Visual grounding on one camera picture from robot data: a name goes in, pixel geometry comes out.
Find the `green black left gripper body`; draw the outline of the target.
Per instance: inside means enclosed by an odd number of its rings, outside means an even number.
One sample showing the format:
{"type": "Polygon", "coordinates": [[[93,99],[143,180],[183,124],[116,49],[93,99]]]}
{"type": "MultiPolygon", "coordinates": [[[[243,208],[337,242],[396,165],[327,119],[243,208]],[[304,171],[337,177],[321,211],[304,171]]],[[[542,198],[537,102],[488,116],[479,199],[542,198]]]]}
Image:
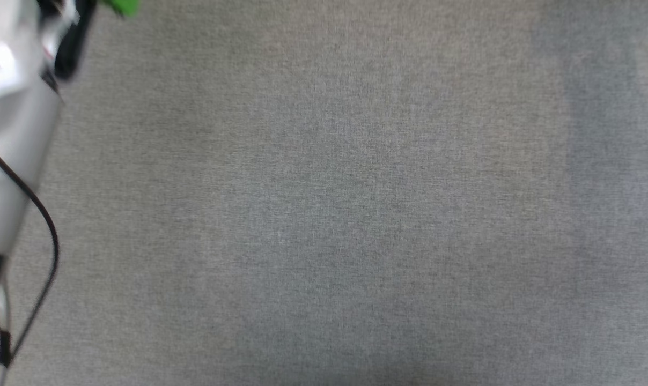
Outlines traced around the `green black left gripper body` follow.
{"type": "Polygon", "coordinates": [[[126,18],[135,16],[140,5],[140,0],[102,0],[100,2],[115,14],[126,18]]]}

